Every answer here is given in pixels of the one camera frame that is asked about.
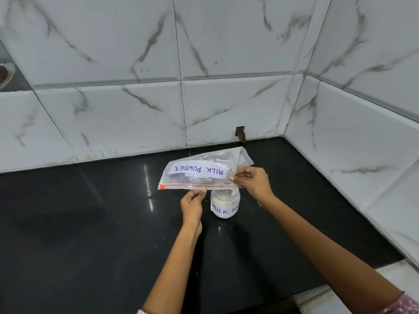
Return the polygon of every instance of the black granite countertop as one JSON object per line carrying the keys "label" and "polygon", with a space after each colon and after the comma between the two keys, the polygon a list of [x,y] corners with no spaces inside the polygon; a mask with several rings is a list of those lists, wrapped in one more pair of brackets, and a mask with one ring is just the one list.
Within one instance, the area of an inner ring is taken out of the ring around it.
{"label": "black granite countertop", "polygon": [[[134,314],[182,225],[186,190],[159,190],[175,159],[238,143],[0,175],[0,312]],[[288,142],[245,145],[276,196],[373,267],[403,257]],[[228,313],[325,284],[245,191],[220,219],[203,202],[183,312]]]}

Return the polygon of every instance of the pink sleeve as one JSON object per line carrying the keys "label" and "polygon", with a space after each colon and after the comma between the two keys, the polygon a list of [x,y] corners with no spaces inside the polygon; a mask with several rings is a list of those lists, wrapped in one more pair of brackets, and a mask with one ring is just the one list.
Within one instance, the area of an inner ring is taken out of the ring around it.
{"label": "pink sleeve", "polygon": [[390,306],[377,314],[419,314],[419,303],[409,295],[403,295]]}

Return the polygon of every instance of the plastic bag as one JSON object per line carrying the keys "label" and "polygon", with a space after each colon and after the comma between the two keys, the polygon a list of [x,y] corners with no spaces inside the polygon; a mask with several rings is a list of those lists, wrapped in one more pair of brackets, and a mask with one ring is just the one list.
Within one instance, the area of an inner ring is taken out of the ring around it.
{"label": "plastic bag", "polygon": [[253,165],[244,147],[202,153],[167,164],[158,185],[159,190],[230,190],[234,183],[228,178],[243,166]]}

